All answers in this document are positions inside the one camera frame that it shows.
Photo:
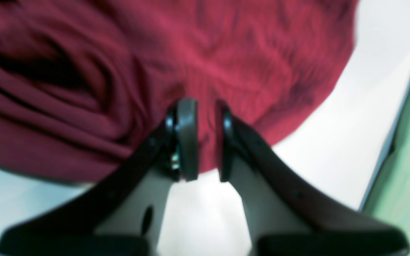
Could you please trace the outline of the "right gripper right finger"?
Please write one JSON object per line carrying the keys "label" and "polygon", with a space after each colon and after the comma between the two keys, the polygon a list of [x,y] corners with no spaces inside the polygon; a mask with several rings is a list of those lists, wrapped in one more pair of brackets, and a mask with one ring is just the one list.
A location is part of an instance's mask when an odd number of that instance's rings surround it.
{"label": "right gripper right finger", "polygon": [[355,211],[306,182],[262,136],[215,104],[221,182],[241,197],[251,256],[407,256],[399,228]]}

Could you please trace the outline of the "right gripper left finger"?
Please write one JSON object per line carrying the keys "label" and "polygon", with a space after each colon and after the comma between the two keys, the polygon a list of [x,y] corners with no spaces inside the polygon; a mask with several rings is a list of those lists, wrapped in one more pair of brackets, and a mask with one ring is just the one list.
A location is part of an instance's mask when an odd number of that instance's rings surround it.
{"label": "right gripper left finger", "polygon": [[0,256],[155,256],[173,183],[198,178],[198,102],[184,98],[114,172],[5,230]]}

